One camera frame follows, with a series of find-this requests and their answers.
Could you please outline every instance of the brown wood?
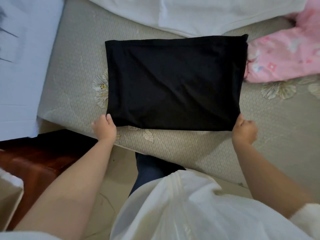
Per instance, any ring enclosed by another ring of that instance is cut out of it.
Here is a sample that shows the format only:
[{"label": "brown wood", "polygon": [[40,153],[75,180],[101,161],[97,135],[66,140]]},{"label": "brown wood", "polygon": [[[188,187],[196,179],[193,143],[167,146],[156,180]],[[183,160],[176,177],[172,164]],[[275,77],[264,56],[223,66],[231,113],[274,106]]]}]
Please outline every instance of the brown wood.
[{"label": "brown wood", "polygon": [[24,183],[24,195],[8,230],[13,230],[43,191],[96,142],[66,129],[1,141],[0,167]]}]

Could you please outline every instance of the hand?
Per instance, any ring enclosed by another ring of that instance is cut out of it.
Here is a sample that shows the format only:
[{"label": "hand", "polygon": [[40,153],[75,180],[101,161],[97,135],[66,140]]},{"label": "hand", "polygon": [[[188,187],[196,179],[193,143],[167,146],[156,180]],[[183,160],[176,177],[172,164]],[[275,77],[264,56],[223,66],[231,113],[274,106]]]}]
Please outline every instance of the hand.
[{"label": "hand", "polygon": [[242,114],[239,114],[232,130],[232,144],[245,143],[252,144],[257,140],[258,127],[252,120],[245,120]]},{"label": "hand", "polygon": [[100,115],[96,121],[92,122],[91,126],[99,141],[107,140],[112,143],[112,145],[114,144],[117,136],[117,128],[110,114]]}]

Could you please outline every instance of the white cloth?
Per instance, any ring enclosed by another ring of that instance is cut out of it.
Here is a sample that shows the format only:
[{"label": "white cloth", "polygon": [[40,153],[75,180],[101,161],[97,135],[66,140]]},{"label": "white cloth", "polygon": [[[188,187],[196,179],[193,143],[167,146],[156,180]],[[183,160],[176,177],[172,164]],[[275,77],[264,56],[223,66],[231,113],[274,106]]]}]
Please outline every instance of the white cloth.
[{"label": "white cloth", "polygon": [[[318,204],[305,205],[289,221],[261,202],[220,191],[213,178],[196,171],[146,183],[122,206],[110,240],[320,240]],[[57,240],[35,232],[0,233],[0,239]]]},{"label": "white cloth", "polygon": [[114,14],[185,37],[227,31],[304,9],[307,0],[90,0]]}]

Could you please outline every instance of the person's leg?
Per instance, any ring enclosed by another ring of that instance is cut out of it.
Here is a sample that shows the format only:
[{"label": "person's leg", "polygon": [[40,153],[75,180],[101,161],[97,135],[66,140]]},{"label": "person's leg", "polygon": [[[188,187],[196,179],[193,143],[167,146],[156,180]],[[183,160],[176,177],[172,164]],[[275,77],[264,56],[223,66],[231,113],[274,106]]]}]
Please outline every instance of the person's leg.
[{"label": "person's leg", "polygon": [[147,182],[160,179],[178,170],[186,170],[184,167],[162,160],[160,158],[143,155],[136,152],[138,177],[129,196],[141,185]]}]

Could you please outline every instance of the pink fabric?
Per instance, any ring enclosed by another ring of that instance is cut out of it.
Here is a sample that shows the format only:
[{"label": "pink fabric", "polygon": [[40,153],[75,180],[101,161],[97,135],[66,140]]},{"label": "pink fabric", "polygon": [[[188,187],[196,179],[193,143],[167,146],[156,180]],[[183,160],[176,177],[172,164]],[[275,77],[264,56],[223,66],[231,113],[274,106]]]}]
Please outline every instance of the pink fabric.
[{"label": "pink fabric", "polygon": [[308,0],[296,27],[248,46],[246,81],[266,83],[320,73],[320,0]]}]

